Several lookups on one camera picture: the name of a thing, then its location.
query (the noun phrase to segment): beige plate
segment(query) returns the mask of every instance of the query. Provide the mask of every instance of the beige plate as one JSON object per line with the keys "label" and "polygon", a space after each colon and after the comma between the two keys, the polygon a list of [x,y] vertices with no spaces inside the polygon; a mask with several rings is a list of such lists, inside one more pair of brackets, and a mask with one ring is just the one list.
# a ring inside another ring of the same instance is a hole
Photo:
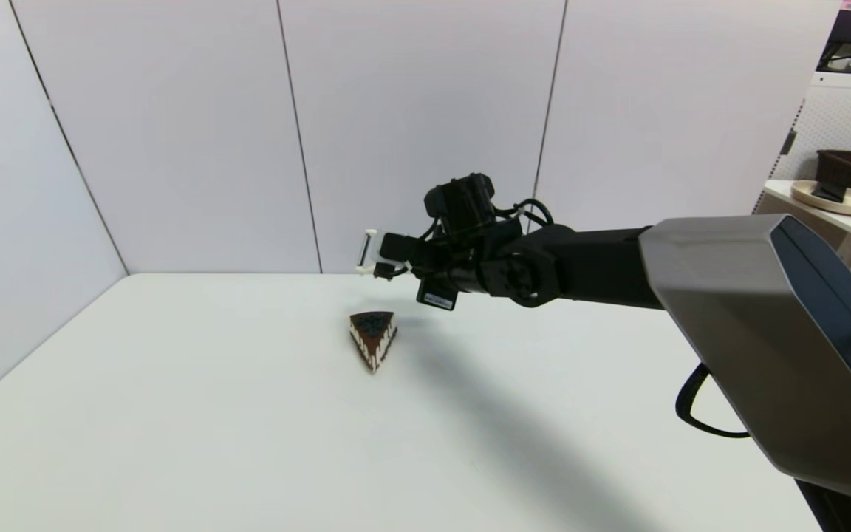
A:
{"label": "beige plate", "polygon": [[845,191],[845,198],[842,199],[842,203],[831,202],[829,199],[813,196],[814,188],[816,188],[815,181],[794,181],[793,187],[790,188],[790,195],[795,200],[807,203],[807,205],[814,206],[814,208],[851,216],[851,188]]}

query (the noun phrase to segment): black object on plate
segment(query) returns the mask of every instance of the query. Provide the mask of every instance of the black object on plate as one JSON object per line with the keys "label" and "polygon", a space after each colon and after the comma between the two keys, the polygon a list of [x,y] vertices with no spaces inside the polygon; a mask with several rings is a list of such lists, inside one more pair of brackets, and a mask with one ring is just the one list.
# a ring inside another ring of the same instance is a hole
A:
{"label": "black object on plate", "polygon": [[830,200],[831,202],[842,203],[842,199],[845,198],[845,191],[847,191],[847,189],[848,186],[846,185],[817,182],[816,188],[813,189],[813,195],[817,196],[817,198]]}

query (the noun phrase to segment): cake slice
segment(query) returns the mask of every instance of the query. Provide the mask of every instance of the cake slice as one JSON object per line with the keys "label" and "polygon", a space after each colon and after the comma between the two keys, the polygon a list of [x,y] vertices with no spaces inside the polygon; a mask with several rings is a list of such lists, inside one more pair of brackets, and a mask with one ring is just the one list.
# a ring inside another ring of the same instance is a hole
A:
{"label": "cake slice", "polygon": [[386,360],[386,350],[396,336],[392,313],[359,313],[350,316],[350,334],[369,370],[376,373]]}

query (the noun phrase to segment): label on camera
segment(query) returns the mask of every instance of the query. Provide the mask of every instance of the label on camera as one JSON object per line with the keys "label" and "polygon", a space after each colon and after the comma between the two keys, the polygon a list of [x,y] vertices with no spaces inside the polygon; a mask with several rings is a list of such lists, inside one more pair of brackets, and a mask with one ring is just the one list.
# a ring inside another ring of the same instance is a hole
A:
{"label": "label on camera", "polygon": [[436,296],[434,293],[426,293],[426,295],[423,296],[423,299],[425,299],[426,303],[430,303],[436,307],[442,307],[446,310],[452,310],[452,307],[454,306],[454,304],[448,299],[445,299],[445,297]]}

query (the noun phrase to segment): pegboard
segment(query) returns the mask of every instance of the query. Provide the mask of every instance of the pegboard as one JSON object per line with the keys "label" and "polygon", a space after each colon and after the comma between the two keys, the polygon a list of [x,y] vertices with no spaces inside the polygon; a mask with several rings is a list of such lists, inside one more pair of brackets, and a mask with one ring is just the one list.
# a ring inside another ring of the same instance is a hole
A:
{"label": "pegboard", "polygon": [[851,149],[851,75],[814,75],[793,128],[793,147],[778,158],[771,179],[814,179],[817,149]]}

